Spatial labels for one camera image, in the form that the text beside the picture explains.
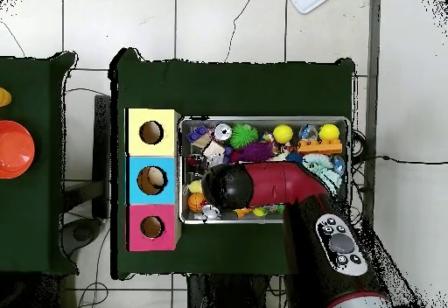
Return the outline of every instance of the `pink block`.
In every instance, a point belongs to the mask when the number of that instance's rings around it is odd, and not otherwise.
[[[140,228],[142,220],[157,216],[164,223],[164,232],[156,239],[146,237]],[[176,226],[174,204],[131,205],[129,208],[129,251],[174,250]]]

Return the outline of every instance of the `orange circular object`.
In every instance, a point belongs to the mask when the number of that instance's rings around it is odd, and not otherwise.
[[[34,142],[18,122],[0,121],[0,179],[14,179],[25,173],[34,159]]]
[[[192,212],[200,212],[206,204],[206,198],[202,193],[192,193],[188,198],[188,207]]]

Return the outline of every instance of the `colored shape sorter box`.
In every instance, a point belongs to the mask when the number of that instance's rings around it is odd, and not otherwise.
[[[180,115],[173,109],[129,108],[129,155],[140,157],[171,157],[178,154],[178,121]],[[156,123],[160,140],[146,143],[142,139],[144,124]]]
[[[142,224],[148,217],[157,217],[163,232],[156,238],[147,237]],[[174,250],[180,237],[181,224],[177,206],[173,204],[131,205],[129,208],[129,251]]]
[[[130,157],[129,158],[129,204],[175,204],[179,193],[177,184],[177,159],[175,157]],[[165,173],[165,187],[160,193],[149,195],[140,190],[138,174],[146,167],[154,166]]]

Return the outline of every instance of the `orange bowl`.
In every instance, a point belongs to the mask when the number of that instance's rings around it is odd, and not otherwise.
[[[0,179],[25,173],[34,159],[32,136],[18,122],[0,120]]]

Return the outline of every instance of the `dark green tablecloth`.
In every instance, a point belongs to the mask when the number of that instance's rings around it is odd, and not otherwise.
[[[62,213],[61,88],[75,54],[51,59],[0,57],[0,88],[12,103],[0,119],[21,123],[36,153],[24,175],[0,179],[0,271],[74,273],[59,247]]]
[[[285,274],[281,224],[184,225],[174,251],[126,252],[124,242],[124,109],[175,109],[182,116],[345,116],[351,120],[354,63],[269,65],[143,62],[121,50],[110,66],[112,151],[117,182],[112,213],[112,271],[131,273]]]

